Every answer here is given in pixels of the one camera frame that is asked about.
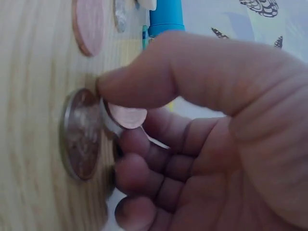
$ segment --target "printed pattern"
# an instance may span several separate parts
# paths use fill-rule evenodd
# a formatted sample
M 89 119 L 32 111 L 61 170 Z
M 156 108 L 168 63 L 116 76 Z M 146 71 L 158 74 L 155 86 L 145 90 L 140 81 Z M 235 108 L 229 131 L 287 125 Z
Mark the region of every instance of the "printed pattern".
M 240 3 L 264 17 L 273 18 L 278 15 L 276 0 L 240 0 Z
M 222 34 L 220 31 L 218 31 L 217 29 L 215 28 L 211 28 L 212 31 L 215 33 L 215 35 L 218 37 L 218 38 L 221 38 L 221 39 L 229 39 L 228 36 Z
M 277 48 L 282 48 L 282 41 L 283 41 L 283 37 L 282 36 L 279 36 L 279 38 L 276 40 L 275 44 L 274 44 L 274 47 L 277 47 Z
M 214 32 L 214 34 L 221 39 L 230 39 L 228 36 L 222 34 L 219 30 L 215 29 L 215 28 L 211 28 L 212 31 Z M 274 47 L 277 47 L 279 49 L 282 49 L 282 42 L 283 42 L 283 36 L 279 36 L 279 38 L 276 40 L 276 42 L 274 43 Z

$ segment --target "wood grain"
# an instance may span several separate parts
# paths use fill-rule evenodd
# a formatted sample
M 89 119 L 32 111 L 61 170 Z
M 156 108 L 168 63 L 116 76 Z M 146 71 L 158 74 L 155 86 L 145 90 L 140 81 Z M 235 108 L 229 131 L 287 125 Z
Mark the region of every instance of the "wood grain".
M 104 2 L 103 49 L 88 58 L 73 35 L 69 0 L 0 0 L 1 231 L 100 231 L 108 219 L 111 141 L 103 136 L 98 170 L 87 183 L 68 177 L 58 147 L 66 96 L 93 89 L 98 75 L 141 50 L 145 11 L 129 3 L 127 30 L 118 34 L 112 0 Z

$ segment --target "blue pen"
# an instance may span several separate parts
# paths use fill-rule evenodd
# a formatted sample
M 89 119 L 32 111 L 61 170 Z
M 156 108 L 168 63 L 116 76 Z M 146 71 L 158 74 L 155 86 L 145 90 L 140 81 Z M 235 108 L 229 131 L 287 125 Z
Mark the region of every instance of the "blue pen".
M 145 50 L 147 47 L 147 32 L 148 32 L 148 27 L 147 26 L 143 26 L 142 27 L 142 49 Z

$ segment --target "penny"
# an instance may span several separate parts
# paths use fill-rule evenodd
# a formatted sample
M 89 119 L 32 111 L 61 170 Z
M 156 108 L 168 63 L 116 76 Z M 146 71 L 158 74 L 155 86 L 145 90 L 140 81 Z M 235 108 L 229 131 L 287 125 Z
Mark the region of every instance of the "penny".
M 140 127 L 147 116 L 146 109 L 126 108 L 105 102 L 109 116 L 122 128 L 135 129 Z
M 101 146 L 99 101 L 88 89 L 71 94 L 60 126 L 64 167 L 77 180 L 93 177 Z
M 99 54 L 103 43 L 103 1 L 73 0 L 73 31 L 85 56 Z

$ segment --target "skin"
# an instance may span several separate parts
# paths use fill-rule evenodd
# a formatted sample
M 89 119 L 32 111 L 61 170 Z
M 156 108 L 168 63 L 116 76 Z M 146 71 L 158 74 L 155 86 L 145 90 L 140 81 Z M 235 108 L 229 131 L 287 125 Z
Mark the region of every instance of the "skin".
M 149 110 L 118 143 L 127 231 L 308 230 L 308 67 L 271 46 L 183 32 L 159 36 L 98 81 L 103 98 Z M 181 96 L 221 111 L 190 120 Z M 147 136 L 165 144 L 150 141 Z

